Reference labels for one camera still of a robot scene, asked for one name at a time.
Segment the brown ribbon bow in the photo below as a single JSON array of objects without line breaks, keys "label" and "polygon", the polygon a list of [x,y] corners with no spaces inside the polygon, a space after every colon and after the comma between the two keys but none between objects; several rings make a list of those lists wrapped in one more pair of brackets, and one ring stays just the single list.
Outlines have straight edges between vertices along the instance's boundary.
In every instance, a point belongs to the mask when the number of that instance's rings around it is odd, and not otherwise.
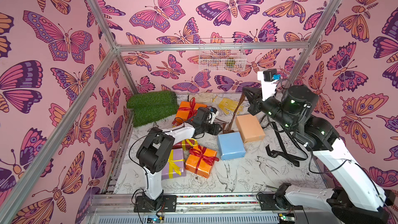
[{"label": "brown ribbon bow", "polygon": [[233,130],[232,130],[232,124],[233,124],[233,122],[234,122],[234,119],[235,119],[235,117],[236,117],[236,114],[237,114],[237,112],[238,112],[240,106],[242,105],[242,103],[243,103],[244,100],[245,100],[245,97],[246,97],[246,96],[245,96],[245,93],[242,92],[242,93],[241,93],[241,96],[240,96],[240,99],[239,99],[239,102],[238,102],[238,104],[237,104],[237,107],[235,108],[235,111],[234,111],[234,113],[233,113],[233,116],[232,116],[231,121],[223,128],[223,134],[227,134],[227,133],[233,132]]}]

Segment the peach gift box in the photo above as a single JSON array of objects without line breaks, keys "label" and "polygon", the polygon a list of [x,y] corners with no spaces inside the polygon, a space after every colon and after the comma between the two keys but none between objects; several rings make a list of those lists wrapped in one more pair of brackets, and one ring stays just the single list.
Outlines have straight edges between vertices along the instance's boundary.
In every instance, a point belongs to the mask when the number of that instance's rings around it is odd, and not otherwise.
[{"label": "peach gift box", "polygon": [[256,116],[251,114],[236,117],[236,125],[243,143],[261,141],[265,133]]}]

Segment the light blue gift box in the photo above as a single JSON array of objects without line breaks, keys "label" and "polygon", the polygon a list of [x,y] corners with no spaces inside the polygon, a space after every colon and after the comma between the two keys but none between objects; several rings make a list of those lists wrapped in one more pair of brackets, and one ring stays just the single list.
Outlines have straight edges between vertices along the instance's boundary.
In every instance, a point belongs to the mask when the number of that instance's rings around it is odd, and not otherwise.
[{"label": "light blue gift box", "polygon": [[217,145],[221,160],[243,158],[246,154],[244,143],[239,132],[218,135]]}]

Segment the purple gift box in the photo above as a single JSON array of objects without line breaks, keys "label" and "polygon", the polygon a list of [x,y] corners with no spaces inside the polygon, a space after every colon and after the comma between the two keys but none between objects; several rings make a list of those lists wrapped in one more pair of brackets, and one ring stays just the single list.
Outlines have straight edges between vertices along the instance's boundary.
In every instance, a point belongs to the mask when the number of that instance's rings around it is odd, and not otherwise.
[{"label": "purple gift box", "polygon": [[162,170],[162,180],[185,177],[185,159],[182,148],[172,149],[165,167]]}]

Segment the black printed ribbon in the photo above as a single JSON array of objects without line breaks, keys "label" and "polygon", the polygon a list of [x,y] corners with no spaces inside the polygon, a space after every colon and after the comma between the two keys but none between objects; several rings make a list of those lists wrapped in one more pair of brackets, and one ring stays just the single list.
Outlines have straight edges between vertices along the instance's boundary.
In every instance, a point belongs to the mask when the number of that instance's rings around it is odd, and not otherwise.
[{"label": "black printed ribbon", "polygon": [[[287,161],[289,161],[290,163],[292,163],[295,167],[299,167],[300,166],[300,162],[301,161],[305,161],[308,159],[308,154],[299,146],[299,143],[297,142],[297,140],[295,139],[295,137],[289,133],[286,129],[283,130],[278,130],[277,128],[277,123],[274,121],[271,121],[270,126],[272,127],[272,129],[274,130],[274,133],[276,135],[276,138],[278,140],[279,146],[282,149],[281,151],[278,150],[271,150],[270,146],[267,145],[265,147],[266,149],[266,153],[269,157],[271,158],[277,158],[277,157],[283,157],[284,159],[286,159]],[[290,153],[288,153],[287,148],[284,144],[284,141],[281,137],[281,133],[285,133],[288,138],[290,139],[291,143],[304,154],[304,157],[299,157],[296,155],[292,155]]]}]

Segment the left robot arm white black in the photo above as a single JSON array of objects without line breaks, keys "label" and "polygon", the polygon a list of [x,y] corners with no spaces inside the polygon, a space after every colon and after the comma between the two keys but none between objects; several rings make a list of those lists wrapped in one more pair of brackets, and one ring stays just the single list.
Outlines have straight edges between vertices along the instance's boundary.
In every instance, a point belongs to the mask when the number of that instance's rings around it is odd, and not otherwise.
[{"label": "left robot arm white black", "polygon": [[176,127],[150,129],[136,153],[147,177],[145,197],[156,200],[163,195],[161,171],[166,166],[173,145],[205,133],[218,135],[222,130],[221,125],[215,123],[218,115],[219,111],[214,107],[200,107],[192,117]]}]

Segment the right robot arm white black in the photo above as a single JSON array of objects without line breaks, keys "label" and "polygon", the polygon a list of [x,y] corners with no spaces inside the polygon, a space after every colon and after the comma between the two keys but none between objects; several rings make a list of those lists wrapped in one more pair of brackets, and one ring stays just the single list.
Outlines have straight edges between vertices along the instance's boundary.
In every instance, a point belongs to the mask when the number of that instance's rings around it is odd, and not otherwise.
[{"label": "right robot arm white black", "polygon": [[302,144],[311,158],[318,158],[340,187],[324,190],[303,188],[283,183],[274,194],[280,209],[306,206],[332,213],[344,224],[386,224],[390,217],[388,207],[395,194],[383,190],[360,167],[346,148],[339,133],[325,119],[313,116],[319,96],[305,85],[292,86],[281,101],[274,91],[245,87],[242,98],[250,104],[249,113],[263,112],[272,127],[282,130]]}]

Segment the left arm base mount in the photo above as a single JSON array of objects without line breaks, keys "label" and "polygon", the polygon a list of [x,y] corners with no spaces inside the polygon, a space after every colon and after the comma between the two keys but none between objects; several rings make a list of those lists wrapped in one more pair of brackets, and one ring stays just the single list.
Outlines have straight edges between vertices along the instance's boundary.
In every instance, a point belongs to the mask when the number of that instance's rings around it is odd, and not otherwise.
[{"label": "left arm base mount", "polygon": [[157,199],[152,200],[145,194],[138,196],[135,199],[134,212],[135,213],[146,213],[146,212],[175,212],[177,206],[176,195],[160,195]]}]

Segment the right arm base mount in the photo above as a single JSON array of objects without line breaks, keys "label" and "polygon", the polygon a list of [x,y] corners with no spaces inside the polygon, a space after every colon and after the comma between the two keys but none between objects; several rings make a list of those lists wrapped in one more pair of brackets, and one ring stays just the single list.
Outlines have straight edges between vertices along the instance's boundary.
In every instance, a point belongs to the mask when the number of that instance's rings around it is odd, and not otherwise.
[{"label": "right arm base mount", "polygon": [[293,211],[303,210],[301,205],[292,205],[286,197],[287,189],[293,187],[291,183],[282,183],[278,188],[265,185],[266,191],[259,191],[256,199],[262,211]]}]

